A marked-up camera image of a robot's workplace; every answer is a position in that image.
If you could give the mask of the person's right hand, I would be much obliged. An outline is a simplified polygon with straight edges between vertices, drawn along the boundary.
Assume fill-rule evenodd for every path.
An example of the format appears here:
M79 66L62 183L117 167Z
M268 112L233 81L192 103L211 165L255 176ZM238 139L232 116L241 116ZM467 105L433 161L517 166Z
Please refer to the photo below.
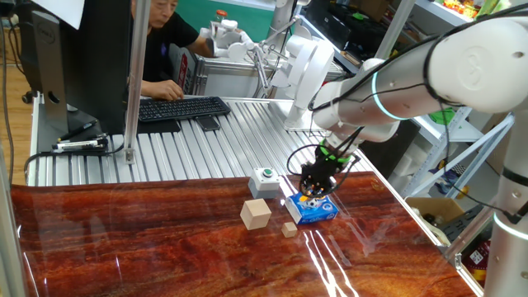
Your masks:
M153 97L166 101L175 101L184 98L181 87L173 80L156 82Z

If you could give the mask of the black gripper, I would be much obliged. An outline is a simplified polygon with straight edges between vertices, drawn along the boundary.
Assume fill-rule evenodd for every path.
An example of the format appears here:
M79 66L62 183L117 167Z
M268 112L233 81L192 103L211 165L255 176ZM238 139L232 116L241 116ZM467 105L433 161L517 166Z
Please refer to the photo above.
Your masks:
M333 155L323 153L322 150L315 151L315 161L301 166L301 178L299 191L304 196L315 195L322 197L332 189L332 176L342 170L342 162Z

